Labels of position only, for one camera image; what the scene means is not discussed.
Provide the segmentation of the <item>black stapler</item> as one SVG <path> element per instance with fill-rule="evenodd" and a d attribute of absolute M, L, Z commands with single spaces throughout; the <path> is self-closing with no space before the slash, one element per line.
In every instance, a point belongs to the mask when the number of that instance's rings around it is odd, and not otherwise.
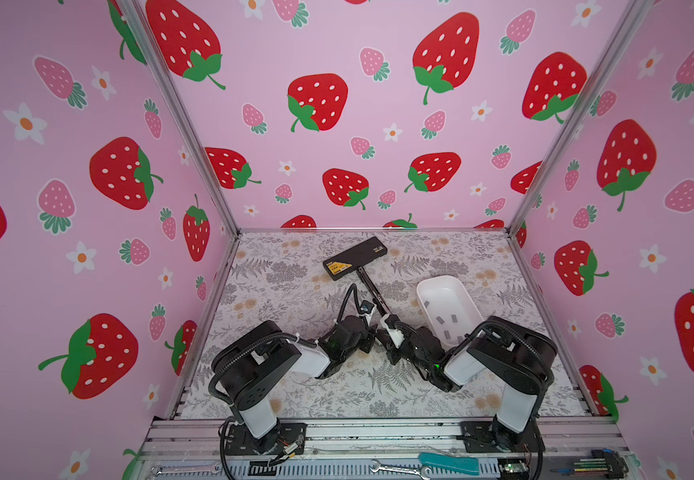
<path fill-rule="evenodd" d="M 391 313 L 379 289 L 366 271 L 366 266 L 388 254 L 387 247 L 373 236 L 363 242 L 323 261 L 323 266 L 333 280 L 356 272 L 363 282 L 379 313 L 384 316 Z"/>

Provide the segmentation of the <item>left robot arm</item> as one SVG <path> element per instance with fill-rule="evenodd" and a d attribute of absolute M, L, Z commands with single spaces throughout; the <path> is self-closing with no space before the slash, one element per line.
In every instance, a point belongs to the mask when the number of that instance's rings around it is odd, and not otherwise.
<path fill-rule="evenodd" d="M 266 321 L 214 358 L 208 392 L 230 407 L 236 431 L 254 451 L 267 453 L 282 438 L 270 392 L 291 372 L 318 380 L 332 377 L 356 351 L 370 352 L 375 334 L 365 315 L 338 320 L 316 340 L 286 333 Z"/>

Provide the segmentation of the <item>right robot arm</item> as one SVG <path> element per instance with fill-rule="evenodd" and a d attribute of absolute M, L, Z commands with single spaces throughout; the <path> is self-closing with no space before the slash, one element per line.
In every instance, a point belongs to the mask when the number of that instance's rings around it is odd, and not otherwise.
<path fill-rule="evenodd" d="M 555 342 L 534 330 L 491 316 L 461 343 L 444 350 L 427 327 L 415 328 L 395 314 L 380 322 L 379 339 L 392 361 L 406 360 L 423 380 L 439 390 L 457 392 L 480 373 L 488 371 L 504 382 L 502 400 L 489 427 L 491 443 L 507 452 L 528 441 L 527 428 L 555 376 Z"/>

